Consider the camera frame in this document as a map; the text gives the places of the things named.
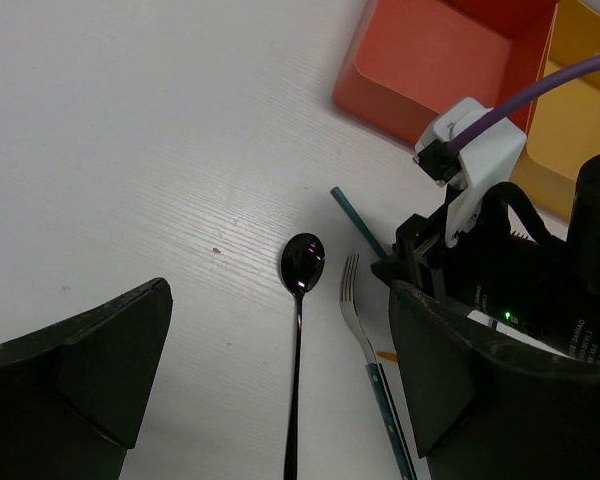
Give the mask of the teal chopstick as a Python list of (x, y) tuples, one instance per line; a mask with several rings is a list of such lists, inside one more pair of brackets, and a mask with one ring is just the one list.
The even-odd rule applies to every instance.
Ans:
[(374, 251), (376, 256), (379, 259), (385, 259), (388, 257), (387, 252), (381, 245), (381, 243), (376, 239), (375, 235), (372, 233), (370, 228), (367, 226), (363, 218), (358, 214), (354, 206), (348, 200), (344, 192), (338, 187), (335, 186), (330, 190), (331, 196), (334, 198), (336, 203), (343, 210), (345, 215), (349, 218), (349, 220), (356, 227), (361, 236), (366, 240), (371, 249)]

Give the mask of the silver fork teal handle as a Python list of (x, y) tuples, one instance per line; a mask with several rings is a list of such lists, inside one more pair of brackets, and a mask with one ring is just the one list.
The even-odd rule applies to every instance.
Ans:
[(346, 257), (339, 288), (340, 311), (345, 323), (362, 349), (366, 361), (366, 372), (372, 386), (385, 431), (389, 438), (400, 477), (407, 480), (416, 480), (417, 474), (407, 447), (395, 403), (388, 387), (383, 366), (377, 360), (375, 351), (364, 330), (356, 307), (355, 286), (358, 264), (358, 254)]

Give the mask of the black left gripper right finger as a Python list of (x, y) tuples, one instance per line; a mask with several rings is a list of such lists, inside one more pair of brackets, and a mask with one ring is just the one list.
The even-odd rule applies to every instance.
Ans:
[(600, 366), (490, 329), (407, 282), (389, 321), (418, 455), (435, 479), (600, 479)]

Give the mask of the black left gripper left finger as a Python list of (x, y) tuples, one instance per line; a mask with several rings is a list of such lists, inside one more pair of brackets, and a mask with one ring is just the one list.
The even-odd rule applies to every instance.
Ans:
[(172, 315), (152, 279), (0, 344), (0, 479), (117, 479), (136, 445)]

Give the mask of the black spoon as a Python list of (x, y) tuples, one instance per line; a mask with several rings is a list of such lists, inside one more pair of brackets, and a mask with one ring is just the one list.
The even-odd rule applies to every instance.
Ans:
[(297, 479), (298, 459), (298, 407), (301, 367), (301, 340), (303, 327), (303, 300), (318, 283), (325, 264), (325, 249), (319, 238), (312, 233), (299, 233), (292, 237), (280, 258), (281, 280), (295, 303), (295, 344), (287, 426), (284, 480)]

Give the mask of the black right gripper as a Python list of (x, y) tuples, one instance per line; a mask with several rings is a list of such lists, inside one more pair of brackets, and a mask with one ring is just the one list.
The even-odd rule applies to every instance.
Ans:
[(568, 244), (546, 227), (528, 196), (500, 182), (482, 197), (474, 226), (454, 246), (443, 238), (452, 196), (430, 217), (414, 214), (393, 252), (371, 270), (386, 285), (405, 281), (458, 311), (477, 310), (572, 359), (580, 319)]

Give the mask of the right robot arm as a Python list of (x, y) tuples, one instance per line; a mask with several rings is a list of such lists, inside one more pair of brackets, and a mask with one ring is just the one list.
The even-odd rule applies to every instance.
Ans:
[(405, 221), (373, 274), (600, 366), (600, 154), (579, 170), (564, 240), (549, 232), (519, 186), (500, 182), (482, 197), (473, 227), (449, 247), (445, 223), (458, 197), (451, 190), (430, 217)]

